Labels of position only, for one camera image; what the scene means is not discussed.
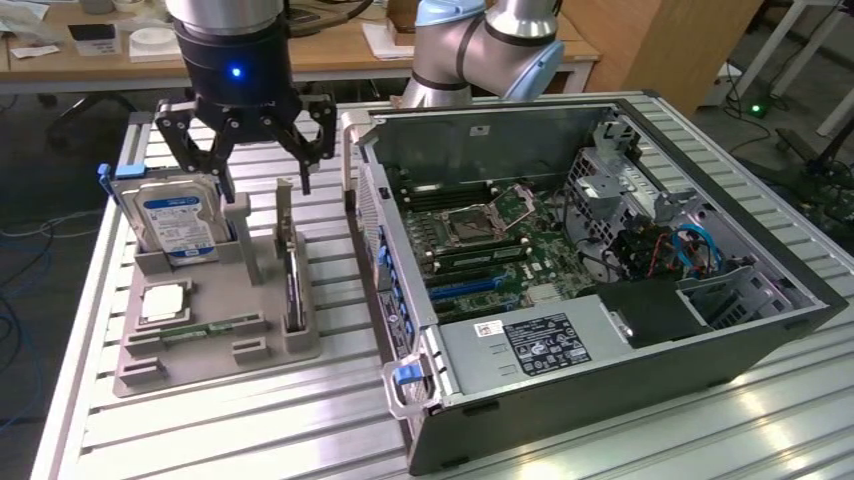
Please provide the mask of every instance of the aluminum extrusion table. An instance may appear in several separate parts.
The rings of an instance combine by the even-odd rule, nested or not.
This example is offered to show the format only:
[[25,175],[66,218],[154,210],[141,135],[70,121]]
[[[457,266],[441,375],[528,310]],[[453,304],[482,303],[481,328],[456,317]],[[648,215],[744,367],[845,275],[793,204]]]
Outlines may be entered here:
[[[620,96],[829,285],[852,298],[854,259],[661,100],[639,93]],[[385,106],[344,105],[341,111]],[[302,120],[298,126],[308,125]],[[194,134],[210,136],[201,128]],[[168,159],[162,139],[149,125],[130,125],[122,158]],[[125,399],[111,394],[111,372],[133,269],[133,235],[109,204],[33,478],[409,478],[402,438],[378,380],[380,361],[344,221],[340,161],[338,156],[321,162],[310,196],[296,193],[293,198],[296,223],[309,242],[321,356]],[[643,161],[665,186],[684,182],[663,159],[647,156]],[[277,147],[258,145],[238,148],[230,165],[237,189],[250,193],[250,228],[262,234],[273,221],[273,177],[297,181],[296,163]],[[729,384],[420,478],[854,475],[852,313],[848,308]]]

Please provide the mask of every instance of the white sticker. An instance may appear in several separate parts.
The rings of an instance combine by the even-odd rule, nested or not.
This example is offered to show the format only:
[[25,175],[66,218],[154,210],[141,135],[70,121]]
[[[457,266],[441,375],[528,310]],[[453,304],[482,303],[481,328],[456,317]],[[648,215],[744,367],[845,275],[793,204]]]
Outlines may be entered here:
[[485,137],[489,134],[489,126],[481,125],[478,127],[470,127],[468,131],[469,137]]
[[198,219],[204,205],[197,197],[153,200],[143,207],[160,248],[168,255],[197,257],[213,251],[210,227]]
[[485,323],[474,323],[474,332],[477,333],[477,337],[498,335],[504,333],[504,322],[500,320],[492,320]]
[[9,51],[11,52],[11,55],[14,55],[14,58],[29,58],[57,53],[58,48],[55,48],[54,45],[47,45],[46,47],[13,48]]

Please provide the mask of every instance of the red cable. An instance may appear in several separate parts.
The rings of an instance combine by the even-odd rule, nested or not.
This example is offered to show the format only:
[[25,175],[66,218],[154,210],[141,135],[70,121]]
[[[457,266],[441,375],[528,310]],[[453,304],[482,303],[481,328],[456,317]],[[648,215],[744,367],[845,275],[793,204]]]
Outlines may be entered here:
[[655,270],[655,261],[657,260],[657,251],[661,248],[661,240],[665,236],[665,233],[661,233],[657,236],[657,241],[655,242],[655,250],[652,251],[652,261],[649,262],[649,271],[645,274],[645,278],[649,278],[652,276],[652,271]]

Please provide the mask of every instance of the blue hard drive label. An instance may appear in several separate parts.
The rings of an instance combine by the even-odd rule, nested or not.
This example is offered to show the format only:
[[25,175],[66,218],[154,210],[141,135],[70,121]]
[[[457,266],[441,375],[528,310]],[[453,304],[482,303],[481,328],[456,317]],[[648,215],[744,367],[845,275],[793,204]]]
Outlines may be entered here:
[[185,207],[188,205],[198,205],[201,200],[198,197],[164,198],[161,200],[149,200],[142,206],[150,210],[157,208]]
[[589,362],[589,353],[562,313],[504,325],[521,371],[530,377]]
[[210,227],[198,218],[204,211],[198,197],[150,200],[142,207],[160,248],[169,256],[192,258],[213,252]]

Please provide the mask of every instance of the cable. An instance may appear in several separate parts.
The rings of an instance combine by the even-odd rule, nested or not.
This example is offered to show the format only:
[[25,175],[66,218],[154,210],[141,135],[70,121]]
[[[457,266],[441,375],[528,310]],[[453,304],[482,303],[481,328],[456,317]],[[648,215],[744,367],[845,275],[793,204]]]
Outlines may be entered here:
[[2,332],[2,335],[0,335],[0,342],[3,342],[6,338],[9,338],[9,336],[11,336],[11,332],[14,332],[14,325],[11,324],[11,319],[0,315],[0,322],[2,322],[2,326],[5,328],[5,331]]
[[727,116],[729,116],[731,118],[733,118],[735,120],[744,122],[749,125],[752,125],[753,127],[761,129],[761,136],[752,138],[741,143],[739,143],[737,145],[735,145],[732,148],[729,148],[728,153],[729,155],[732,155],[735,153],[736,150],[739,150],[740,148],[745,147],[747,145],[749,145],[751,143],[755,142],[760,142],[761,140],[765,140],[768,138],[772,137],[771,135],[771,131],[764,127],[764,125],[761,125],[757,122],[753,122],[752,120],[747,119],[743,117],[743,113],[744,110],[741,108],[741,97],[737,93],[737,88],[735,88],[735,81],[732,80],[732,70],[731,70],[731,65],[729,65],[729,60],[727,59],[725,61],[725,75],[728,77],[729,80],[729,93],[727,93],[725,95],[725,107],[723,107],[723,113],[727,114]]
[[620,274],[620,276],[623,275],[623,270],[619,267],[615,267],[613,265],[611,265],[608,262],[605,262],[604,260],[599,260],[596,257],[593,257],[592,255],[585,254],[584,252],[577,252],[579,257],[583,257],[584,259],[596,262],[599,265],[601,265],[604,268],[613,270],[616,273]]
[[356,18],[364,11],[368,9],[373,0],[364,0],[356,8],[353,8],[349,12],[346,12],[346,20],[352,20]]
[[2,422],[2,425],[0,425],[0,435],[2,435],[5,430],[14,424],[14,422],[19,418],[23,417],[23,415],[26,415],[26,413],[29,413],[29,411],[37,405],[38,400],[43,397],[43,374],[42,374],[42,371],[41,371],[41,362],[38,361],[38,353],[35,351],[35,345],[34,345],[34,343],[31,341],[31,337],[29,336],[29,332],[26,331],[26,329],[21,325],[21,322],[19,322],[19,320],[17,318],[17,315],[14,314],[14,309],[11,308],[11,305],[9,304],[9,301],[5,299],[5,297],[2,295],[0,295],[0,303],[2,304],[2,306],[5,307],[5,309],[6,309],[7,313],[9,313],[9,320],[11,322],[11,324],[14,325],[14,328],[17,329],[18,337],[19,337],[22,343],[29,348],[29,354],[31,356],[31,362],[33,362],[33,366],[35,368],[35,392],[34,392],[34,394],[31,396],[31,399],[26,403],[26,406],[17,412],[17,414],[10,419],[7,419],[5,422]]
[[[41,235],[42,237],[46,237],[47,226],[55,227],[61,223],[69,220],[75,220],[78,218],[82,218],[90,215],[99,215],[102,213],[103,213],[102,210],[86,210],[82,212],[74,212],[70,215],[65,215],[63,217],[49,219],[46,222],[41,224],[41,226],[35,230],[30,230],[26,232],[7,232],[6,230],[0,229],[0,235],[7,238],[23,238],[23,237],[31,237],[33,235]],[[98,232],[98,229],[91,229],[91,230],[86,230],[85,232],[69,233],[63,235],[53,235],[53,238],[54,239],[78,238],[86,235],[91,235],[97,232]]]
[[21,343],[23,341],[23,338],[22,338],[23,332],[21,332],[21,329],[18,328],[17,317],[14,317],[13,315],[0,315],[0,318],[2,319],[2,322],[9,325],[9,328],[10,328],[7,334],[3,333],[3,341],[6,338],[11,337],[11,333],[14,333],[14,336],[11,337],[14,340],[14,346],[11,347],[11,354],[9,355],[9,358],[5,359],[5,362],[2,362],[2,365],[0,365],[0,375],[2,375],[2,372],[5,372],[6,368],[9,368],[9,366],[14,362],[14,359],[17,358],[17,355],[21,353]]
[[[7,422],[10,419],[9,418],[0,418],[0,423],[5,423]],[[23,425],[23,424],[33,424],[33,423],[43,423],[46,422],[47,417],[17,417],[17,419],[14,420],[14,423],[17,425]]]
[[717,270],[723,269],[723,258],[720,257],[720,252],[717,251],[717,247],[715,246],[715,241],[711,238],[711,234],[705,231],[705,229],[703,227],[699,227],[691,223],[685,223],[683,225],[679,225],[679,227],[673,230],[672,232],[672,246],[676,249],[677,252],[677,256],[679,256],[679,260],[681,261],[681,263],[684,264],[685,267],[693,267],[693,263],[691,262],[691,259],[688,258],[688,256],[684,254],[683,251],[683,247],[681,247],[681,238],[679,237],[679,232],[689,232],[689,233],[695,233],[696,235],[700,236],[700,238],[705,241],[705,245],[708,247],[708,249],[712,252],[713,258],[715,258],[715,262],[717,263]]
[[15,289],[7,292],[2,292],[6,298],[14,298],[19,296],[26,290],[29,290],[38,282],[41,282],[41,280],[43,280],[43,278],[47,275],[47,272],[50,271],[51,256],[49,251],[45,252],[43,255],[41,255],[41,250],[22,248],[22,247],[18,247],[17,245],[6,245],[0,243],[0,248],[5,248],[5,249],[14,250],[23,253],[33,253],[35,255],[39,255],[41,258],[43,258],[43,266],[38,271],[38,273],[35,274],[35,276],[31,279],[29,279],[29,281],[23,282]]
[[19,268],[19,270],[14,272],[2,281],[2,283],[0,283],[0,292],[9,285],[9,283],[11,283],[14,279],[19,277],[35,263],[38,263],[38,260],[41,260],[41,257],[43,257],[47,254],[47,250],[50,250],[50,245],[53,245],[53,225],[49,223],[47,225],[49,225],[49,232],[47,232],[49,234],[47,234],[47,241],[43,243],[43,247],[41,247],[38,254],[31,258],[31,260],[29,260],[29,262],[26,262],[26,264]]
[[581,238],[577,242],[574,242],[574,248],[580,247],[581,243],[592,243],[593,245],[599,243],[601,240],[596,237]]
[[655,271],[655,261],[657,260],[657,252],[660,251],[661,240],[664,239],[664,237],[667,237],[667,234],[661,233],[657,236],[657,240],[655,241],[655,250],[652,250],[652,261],[649,262],[649,271],[645,272],[645,278],[649,278],[652,276],[652,272]]
[[7,105],[5,106],[0,106],[0,114],[7,112],[9,110],[11,110],[11,108],[14,108],[14,105],[17,104],[17,95],[14,95],[11,97],[11,101],[9,102]]

